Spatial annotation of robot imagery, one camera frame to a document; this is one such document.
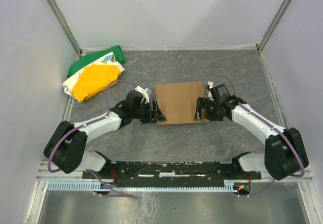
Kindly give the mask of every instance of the metal frame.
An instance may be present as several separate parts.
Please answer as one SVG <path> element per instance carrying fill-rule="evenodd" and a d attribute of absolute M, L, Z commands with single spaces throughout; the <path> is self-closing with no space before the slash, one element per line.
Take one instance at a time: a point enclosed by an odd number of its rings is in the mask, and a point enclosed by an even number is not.
<path fill-rule="evenodd" d="M 283 109 L 281 107 L 279 97 L 275 91 L 275 87 L 273 84 L 273 81 L 270 77 L 269 70 L 266 66 L 265 58 L 262 53 L 262 51 L 265 49 L 266 45 L 268 44 L 271 36 L 273 35 L 275 29 L 277 28 L 277 25 L 279 24 L 280 20 L 284 16 L 286 10 L 288 9 L 288 6 L 290 5 L 292 0 L 284 0 L 278 9 L 277 13 L 275 14 L 268 30 L 266 31 L 265 35 L 263 36 L 263 39 L 261 43 L 257 46 L 257 50 L 259 52 L 261 64 L 265 73 L 265 77 L 267 80 L 267 84 L 270 89 L 271 97 L 274 102 L 275 106 L 275 111 L 278 116 L 279 124 L 281 126 L 287 127 L 287 122 L 284 117 Z M 77 52 L 77 54 L 83 55 L 82 54 L 82 49 L 79 47 L 71 29 L 68 26 L 68 23 L 58 8 L 55 0 L 47 0 L 51 10 L 53 11 L 55 17 L 57 18 L 59 24 L 61 25 L 63 31 L 65 32 L 66 36 L 68 37 L 71 45 L 73 46 L 73 49 Z M 73 107 L 74 99 L 71 97 L 68 97 L 65 111 L 63 114 L 63 119 L 62 120 L 68 120 L 71 115 L 72 107 Z M 261 180 L 253 180 L 254 182 L 270 182 L 271 181 L 271 176 L 268 173 L 263 173 L 261 174 L 262 179 Z M 64 182 L 86 182 L 88 180 L 82 179 L 82 171 L 76 170 L 68 175 L 66 175 L 63 172 L 57 172 L 57 173 L 49 173 L 47 171 L 47 161 L 43 161 L 40 165 L 39 173 L 36 179 L 34 191 L 32 194 L 32 198 L 30 201 L 30 205 L 26 214 L 26 218 L 24 223 L 38 223 L 39 217 L 41 214 L 41 208 L 44 203 L 45 199 L 45 194 L 47 191 L 48 187 L 48 182 L 51 181 L 64 181 Z M 226 180 L 226 183 L 229 182 L 236 182 L 238 183 L 239 180 Z M 309 222 L 311 224 L 317 224 L 317 223 L 323 223 L 323 209 L 320 204 L 320 201 L 317 197 L 317 192 L 310 174 L 310 171 L 306 169 L 305 176 L 299 179 L 295 179 L 293 177 L 287 177 L 283 179 L 281 182 L 297 182 L 299 186 L 299 190 L 301 193 L 301 198 L 303 200 L 307 216 L 309 219 Z"/>
<path fill-rule="evenodd" d="M 290 5 L 292 0 L 284 0 L 281 6 L 279 7 L 277 13 L 275 14 L 270 26 L 268 27 L 265 35 L 262 38 L 262 41 L 258 45 L 257 49 L 258 51 L 264 50 L 266 47 L 267 43 L 269 42 L 271 36 L 273 35 L 275 29 L 277 28 L 277 25 L 279 24 L 280 20 L 284 16 L 288 6 Z"/>
<path fill-rule="evenodd" d="M 80 48 L 80 46 L 78 45 L 78 43 L 76 42 L 76 39 L 74 38 L 74 35 L 70 29 L 70 27 L 67 24 L 67 21 L 63 15 L 63 13 L 60 11 L 59 7 L 57 6 L 55 0 L 47 0 L 48 5 L 50 6 L 52 12 L 54 13 L 57 21 L 59 22 L 59 24 L 62 27 L 62 30 L 64 31 L 64 33 L 66 34 L 68 40 L 70 41 L 73 49 L 75 50 L 75 52 L 80 55 L 82 50 Z"/>
<path fill-rule="evenodd" d="M 108 189 L 101 187 L 101 183 L 95 180 L 87 181 L 49 181 L 48 190 L 55 191 L 95 191 L 105 192 Z M 223 187 L 114 187 L 121 192 L 230 192 L 236 193 L 234 183 L 225 182 Z"/>

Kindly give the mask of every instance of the red wire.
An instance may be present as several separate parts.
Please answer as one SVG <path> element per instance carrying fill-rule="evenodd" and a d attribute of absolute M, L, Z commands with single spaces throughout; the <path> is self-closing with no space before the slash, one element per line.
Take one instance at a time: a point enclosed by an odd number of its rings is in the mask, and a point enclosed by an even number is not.
<path fill-rule="evenodd" d="M 116 185 L 116 187 L 118 187 L 120 184 L 120 179 L 119 179 L 118 175 L 116 174 L 115 170 L 112 170 L 111 173 L 113 174 L 113 184 L 115 184 L 116 177 L 118 178 L 118 184 Z"/>
<path fill-rule="evenodd" d="M 252 181 L 252 173 L 250 172 L 250 179 L 249 179 L 249 181 L 248 181 L 248 184 L 250 184 L 250 183 L 251 183 L 251 181 Z"/>

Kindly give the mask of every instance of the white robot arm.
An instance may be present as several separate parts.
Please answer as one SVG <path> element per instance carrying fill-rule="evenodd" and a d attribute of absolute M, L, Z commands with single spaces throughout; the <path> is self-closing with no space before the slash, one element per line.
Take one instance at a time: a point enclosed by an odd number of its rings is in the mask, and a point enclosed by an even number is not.
<path fill-rule="evenodd" d="M 226 117 L 245 127 L 265 146 L 265 153 L 246 152 L 236 156 L 238 168 L 245 172 L 268 172 L 276 180 L 281 180 L 300 170 L 301 164 L 308 166 L 299 131 L 295 128 L 286 130 L 265 119 L 244 100 L 231 96 L 224 84 L 214 87 L 209 82 L 207 90 L 208 98 L 197 99 L 195 120 L 202 118 L 202 109 L 210 121 L 223 121 Z M 85 151 L 88 142 L 130 124 L 133 119 L 139 119 L 143 124 L 166 120 L 156 100 L 149 99 L 150 92 L 149 89 L 137 87 L 110 112 L 84 122 L 61 122 L 47 144 L 44 155 L 47 158 L 52 155 L 52 162 L 67 174 L 75 169 L 100 171 L 110 160 L 99 152 Z M 64 141 L 57 148 L 56 145 L 67 132 L 73 132 L 67 138 L 70 142 Z"/>

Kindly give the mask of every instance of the cloth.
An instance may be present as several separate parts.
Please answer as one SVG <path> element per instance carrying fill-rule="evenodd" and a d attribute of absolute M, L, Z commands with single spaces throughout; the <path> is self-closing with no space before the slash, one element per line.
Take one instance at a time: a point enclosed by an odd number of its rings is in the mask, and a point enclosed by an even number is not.
<path fill-rule="evenodd" d="M 112 52 L 83 67 L 63 83 L 64 92 L 79 102 L 105 90 L 125 69 Z"/>
<path fill-rule="evenodd" d="M 97 51 L 85 56 L 82 56 L 78 61 L 76 61 L 75 63 L 73 63 L 68 72 L 67 72 L 67 77 L 71 77 L 73 74 L 75 74 L 77 71 L 79 71 L 80 69 L 84 68 L 85 66 L 89 65 L 90 63 L 92 63 L 93 61 L 99 59 L 100 57 L 113 52 L 115 59 L 117 59 L 117 61 L 120 64 L 124 64 L 127 61 L 127 58 L 125 56 L 123 56 L 122 51 L 121 51 L 121 47 L 119 45 L 113 46 L 109 49 L 103 50 L 103 51 Z"/>

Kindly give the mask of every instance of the cardboard box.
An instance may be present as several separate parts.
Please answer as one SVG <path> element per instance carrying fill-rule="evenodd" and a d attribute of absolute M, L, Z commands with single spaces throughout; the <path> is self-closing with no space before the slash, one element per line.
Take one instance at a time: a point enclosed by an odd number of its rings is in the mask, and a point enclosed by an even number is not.
<path fill-rule="evenodd" d="M 205 123 L 205 119 L 195 121 L 196 99 L 205 97 L 204 85 L 201 81 L 185 83 L 169 83 L 155 85 L 155 98 L 166 117 L 166 121 L 158 121 L 157 125 Z"/>

